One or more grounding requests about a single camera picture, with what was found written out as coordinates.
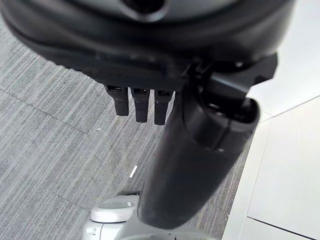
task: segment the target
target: striped carpet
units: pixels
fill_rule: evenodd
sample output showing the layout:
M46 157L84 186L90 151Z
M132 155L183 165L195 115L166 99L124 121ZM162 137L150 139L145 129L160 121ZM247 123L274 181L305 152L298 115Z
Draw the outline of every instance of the striped carpet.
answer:
M90 209L139 190L162 127L116 116L102 85L47 62L0 20L0 239L79 240ZM221 238L249 145L196 226ZM137 171L129 178L134 166Z

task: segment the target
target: metal screw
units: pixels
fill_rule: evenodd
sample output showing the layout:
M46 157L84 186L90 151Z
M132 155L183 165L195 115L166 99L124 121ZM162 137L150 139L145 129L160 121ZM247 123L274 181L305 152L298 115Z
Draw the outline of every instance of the metal screw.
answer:
M235 66L236 66L237 68L241 68L243 65L244 65L244 63L243 63L242 61L237 61L237 62L235 63Z

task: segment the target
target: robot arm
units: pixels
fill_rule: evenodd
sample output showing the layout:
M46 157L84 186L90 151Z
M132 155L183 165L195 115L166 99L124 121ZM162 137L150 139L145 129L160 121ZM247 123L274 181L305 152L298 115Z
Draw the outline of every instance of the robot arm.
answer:
M250 87L273 77L294 0L0 0L9 28L50 61L103 84L118 115L128 92L163 125L138 206L145 224L187 222L223 181L259 120Z

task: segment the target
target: cylindrical joint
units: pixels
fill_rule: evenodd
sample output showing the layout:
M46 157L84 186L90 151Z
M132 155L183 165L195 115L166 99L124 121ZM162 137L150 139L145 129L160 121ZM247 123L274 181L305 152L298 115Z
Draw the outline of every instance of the cylindrical joint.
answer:
M190 220L238 159L259 114L258 104L250 99L227 117L185 88L176 96L145 180L139 219L162 229L174 229Z

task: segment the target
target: white plastic part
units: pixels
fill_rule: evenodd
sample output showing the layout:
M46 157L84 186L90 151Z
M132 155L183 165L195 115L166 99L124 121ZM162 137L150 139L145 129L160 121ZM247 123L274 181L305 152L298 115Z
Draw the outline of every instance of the white plastic part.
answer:
M103 223L87 221L83 227L82 240L100 240Z
M124 225L125 222L103 224L103 227L101 229L100 240L114 240Z
M97 223L122 223L129 220L137 208L139 197L116 196L91 211L91 220Z

